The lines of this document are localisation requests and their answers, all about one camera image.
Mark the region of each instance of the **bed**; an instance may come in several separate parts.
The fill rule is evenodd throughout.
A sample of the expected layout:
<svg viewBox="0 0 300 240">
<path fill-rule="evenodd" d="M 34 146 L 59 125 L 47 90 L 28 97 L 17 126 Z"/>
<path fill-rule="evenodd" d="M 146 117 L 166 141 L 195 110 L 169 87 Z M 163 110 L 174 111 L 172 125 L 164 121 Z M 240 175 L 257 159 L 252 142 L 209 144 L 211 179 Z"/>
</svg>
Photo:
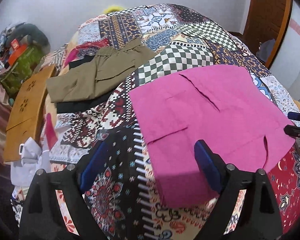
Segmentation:
<svg viewBox="0 0 300 240">
<path fill-rule="evenodd" d="M 118 49 L 137 37 L 158 54 L 159 61 L 163 61 L 161 56 L 166 53 L 173 53 L 181 60 L 181 52 L 195 55 L 184 59 L 188 64 L 183 69 L 196 63 L 245 67 L 260 92 L 285 115 L 289 111 L 299 112 L 287 90 L 244 43 L 207 17 L 176 4 L 140 6 L 90 19 L 79 26 L 68 44 L 43 59 L 41 69 L 56 64 L 62 75 L 69 70 L 67 59 L 73 49 L 77 48 L 78 53 L 71 60 L 77 60 L 83 54 L 95 53 L 93 47 L 81 49 L 84 44 L 108 39 L 110 46 Z M 49 96 L 46 98 L 45 110 L 51 114 L 58 135 L 50 151 L 52 171 L 77 163 L 94 150 L 99 140 L 107 140 L 112 146 L 104 170 L 84 195 L 108 239 L 194 239 L 217 202 L 214 198 L 201 206 L 180 209 L 161 205 L 151 160 L 128 96 L 135 87 L 180 70 L 164 62 L 155 69 L 144 64 L 114 90 L 108 101 L 82 113 L 56 114 Z M 295 144 L 267 175 L 275 192 L 283 231 L 287 232 L 300 214 L 300 145 Z M 19 197 L 12 201 L 17 220 L 21 217 L 26 191 L 20 189 Z M 68 231 L 78 234 L 62 191 L 56 194 Z M 225 233 L 235 229 L 244 195 L 245 190 L 240 191 Z"/>
</svg>

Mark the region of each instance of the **clothing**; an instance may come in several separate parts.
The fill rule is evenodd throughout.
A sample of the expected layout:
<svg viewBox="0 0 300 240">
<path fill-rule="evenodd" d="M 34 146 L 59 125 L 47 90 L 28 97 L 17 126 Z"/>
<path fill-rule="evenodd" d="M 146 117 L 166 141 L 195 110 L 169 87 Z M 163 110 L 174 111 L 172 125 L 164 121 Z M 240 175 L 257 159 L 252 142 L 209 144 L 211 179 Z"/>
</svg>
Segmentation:
<svg viewBox="0 0 300 240">
<path fill-rule="evenodd" d="M 49 44 L 48 38 L 37 26 L 26 23 L 15 28 L 5 42 L 5 47 L 10 48 L 11 42 L 14 39 L 21 40 L 24 36 L 30 35 L 33 41 L 36 41 L 40 46 L 44 47 Z"/>
<path fill-rule="evenodd" d="M 64 61 L 66 59 L 68 44 L 61 46 L 59 49 L 48 53 L 46 56 L 42 57 L 40 63 L 34 69 L 34 73 L 38 73 L 47 66 L 55 64 L 56 75 L 64 68 Z"/>
<path fill-rule="evenodd" d="M 107 47 L 107 46 L 109 46 L 108 38 L 104 38 L 100 41 L 86 42 L 85 44 L 78 45 L 73 50 L 71 50 L 71 52 L 67 56 L 65 60 L 65 66 L 68 65 L 70 62 L 72 62 L 75 58 L 81 57 L 82 54 L 86 54 L 86 52 L 89 54 L 92 53 L 94 57 L 100 48 Z"/>
<path fill-rule="evenodd" d="M 0 33 L 0 52 L 5 47 L 5 42 L 6 42 L 7 38 L 11 35 L 11 32 L 13 32 L 18 26 L 22 25 L 23 23 L 24 22 L 16 22 L 16 23 L 10 24 Z"/>
<path fill-rule="evenodd" d="M 72 61 L 69 63 L 69 69 L 75 68 L 80 66 L 83 63 L 90 62 L 93 60 L 93 56 L 84 56 L 83 59 Z M 91 100 L 83 100 L 77 102 L 60 102 L 57 103 L 57 113 L 64 114 L 64 113 L 76 113 L 76 112 L 85 112 L 103 102 L 106 102 L 109 96 L 113 93 L 114 90 L 105 93 L 101 97 L 91 99 Z"/>
<path fill-rule="evenodd" d="M 46 140 L 47 140 L 48 149 L 51 150 L 52 147 L 58 141 L 58 137 L 56 135 L 54 126 L 52 124 L 51 114 L 47 113 L 45 116 L 45 119 L 46 119 L 46 123 L 45 123 L 45 129 L 44 129 L 44 134 L 45 134 L 44 138 L 46 138 Z"/>
<path fill-rule="evenodd" d="M 295 142 L 283 131 L 292 122 L 243 67 L 187 69 L 129 95 L 168 207 L 201 204 L 214 193 L 195 161 L 196 141 L 203 139 L 225 163 L 251 172 L 269 172 Z"/>
<path fill-rule="evenodd" d="M 43 142 L 41 149 L 30 137 L 23 146 L 21 160 L 11 163 L 11 183 L 15 186 L 29 187 L 38 169 L 51 172 L 47 141 Z"/>
<path fill-rule="evenodd" d="M 95 99 L 57 103 L 57 114 L 85 112 L 101 103 L 106 102 L 113 91 L 114 90 L 110 90 L 109 92 Z"/>
<path fill-rule="evenodd" d="M 154 56 L 140 39 L 129 41 L 119 50 L 103 47 L 91 62 L 47 80 L 51 102 L 80 101 L 104 95 Z"/>
<path fill-rule="evenodd" d="M 69 69 L 82 65 L 83 63 L 92 61 L 94 56 L 84 56 L 83 59 L 69 62 Z"/>
</svg>

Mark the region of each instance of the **green bag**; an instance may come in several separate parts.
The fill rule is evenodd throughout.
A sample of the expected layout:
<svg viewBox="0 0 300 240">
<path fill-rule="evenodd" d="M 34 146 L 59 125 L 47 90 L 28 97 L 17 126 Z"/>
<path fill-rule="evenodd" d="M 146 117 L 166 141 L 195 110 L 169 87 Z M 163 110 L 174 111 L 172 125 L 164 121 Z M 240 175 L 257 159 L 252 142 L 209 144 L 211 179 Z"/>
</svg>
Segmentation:
<svg viewBox="0 0 300 240">
<path fill-rule="evenodd" d="M 39 47 L 30 45 L 15 61 L 12 68 L 0 77 L 0 83 L 10 98 L 16 98 L 22 83 L 32 76 L 33 70 L 43 56 Z"/>
</svg>

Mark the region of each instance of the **pink clothing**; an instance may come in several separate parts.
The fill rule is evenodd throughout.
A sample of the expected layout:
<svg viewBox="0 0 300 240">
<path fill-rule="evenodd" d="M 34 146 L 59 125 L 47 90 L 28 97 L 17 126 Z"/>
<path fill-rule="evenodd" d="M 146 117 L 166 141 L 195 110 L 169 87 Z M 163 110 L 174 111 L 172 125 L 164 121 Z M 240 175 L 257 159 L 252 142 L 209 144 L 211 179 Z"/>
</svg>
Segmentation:
<svg viewBox="0 0 300 240">
<path fill-rule="evenodd" d="M 53 127 L 53 124 L 52 124 L 52 120 L 51 120 L 51 114 L 50 113 L 47 113 L 47 115 L 46 115 L 46 130 L 45 130 L 45 134 L 46 134 L 46 137 L 47 137 L 48 148 L 49 148 L 49 150 L 51 150 L 52 147 L 58 141 L 58 137 L 57 137 L 56 132 L 54 130 L 54 127 Z"/>
<path fill-rule="evenodd" d="M 225 163 L 251 172 L 270 171 L 295 142 L 283 131 L 292 122 L 243 67 L 187 69 L 129 95 L 161 201 L 171 208 L 199 205 L 217 195 L 194 158 L 196 141 L 203 139 Z"/>
<path fill-rule="evenodd" d="M 109 46 L 108 38 L 104 38 L 102 40 L 94 41 L 94 42 L 86 42 L 82 45 L 78 45 L 73 50 L 71 50 L 70 53 L 68 54 L 65 60 L 65 66 L 68 65 L 71 61 L 77 59 L 77 55 L 81 49 L 91 49 L 91 48 L 100 49 L 102 47 L 107 47 L 107 46 Z"/>
</svg>

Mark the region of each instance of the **red patterned fabric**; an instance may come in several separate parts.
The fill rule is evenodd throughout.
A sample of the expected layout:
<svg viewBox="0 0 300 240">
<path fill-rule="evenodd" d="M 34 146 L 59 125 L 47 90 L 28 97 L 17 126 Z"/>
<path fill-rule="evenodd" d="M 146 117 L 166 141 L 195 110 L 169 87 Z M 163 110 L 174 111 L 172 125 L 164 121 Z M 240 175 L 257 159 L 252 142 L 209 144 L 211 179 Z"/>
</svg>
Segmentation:
<svg viewBox="0 0 300 240">
<path fill-rule="evenodd" d="M 300 153 L 292 147 L 269 173 L 280 210 L 283 233 L 289 231 L 300 214 Z"/>
<path fill-rule="evenodd" d="M 81 49 L 90 49 L 90 48 L 100 49 L 102 47 L 107 47 L 107 46 L 109 46 L 108 38 L 104 38 L 100 41 L 86 42 L 82 45 L 78 45 L 73 50 L 71 50 L 71 52 L 69 53 L 69 55 L 65 60 L 64 65 L 66 66 L 69 64 L 69 62 L 74 61 Z"/>
<path fill-rule="evenodd" d="M 104 105 L 105 103 L 101 103 L 83 113 L 75 114 L 71 119 L 72 127 L 64 133 L 61 144 L 69 144 L 74 148 L 89 148 L 90 143 L 96 139 L 96 127 Z"/>
</svg>

